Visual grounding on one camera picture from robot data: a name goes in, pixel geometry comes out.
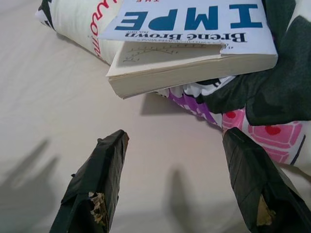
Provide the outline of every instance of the book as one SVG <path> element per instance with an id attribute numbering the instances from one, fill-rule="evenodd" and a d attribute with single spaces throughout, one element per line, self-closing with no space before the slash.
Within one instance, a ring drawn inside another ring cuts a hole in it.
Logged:
<path id="1" fill-rule="evenodd" d="M 178 2 L 126 0 L 100 34 L 124 41 L 107 73 L 121 98 L 276 65 L 261 0 Z"/>

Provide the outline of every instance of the pillowcase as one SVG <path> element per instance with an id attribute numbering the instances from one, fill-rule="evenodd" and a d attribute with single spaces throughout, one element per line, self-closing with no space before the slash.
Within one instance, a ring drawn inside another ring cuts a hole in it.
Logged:
<path id="1" fill-rule="evenodd" d="M 112 63 L 120 41 L 99 40 L 123 0 L 43 0 L 36 18 L 100 59 Z"/>

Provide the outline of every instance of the dark green fabric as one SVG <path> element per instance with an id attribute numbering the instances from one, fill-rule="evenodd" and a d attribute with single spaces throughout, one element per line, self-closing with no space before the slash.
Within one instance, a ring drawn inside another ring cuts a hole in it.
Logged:
<path id="1" fill-rule="evenodd" d="M 265 8 L 279 54 L 276 67 L 240 75 L 199 99 L 213 113 L 246 107 L 251 125 L 311 120 L 311 23 L 299 16 L 286 31 L 294 0 L 267 0 Z"/>

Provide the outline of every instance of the white bedsheet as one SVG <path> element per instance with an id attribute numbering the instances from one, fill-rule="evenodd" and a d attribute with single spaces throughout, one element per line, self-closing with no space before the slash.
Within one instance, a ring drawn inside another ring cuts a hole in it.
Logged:
<path id="1" fill-rule="evenodd" d="M 118 129 L 112 233 L 247 232 L 220 132 L 156 95 L 119 99 L 108 66 L 37 22 L 39 5 L 0 0 L 0 232 L 47 233 L 70 175 Z M 310 207 L 310 183 L 290 177 Z"/>

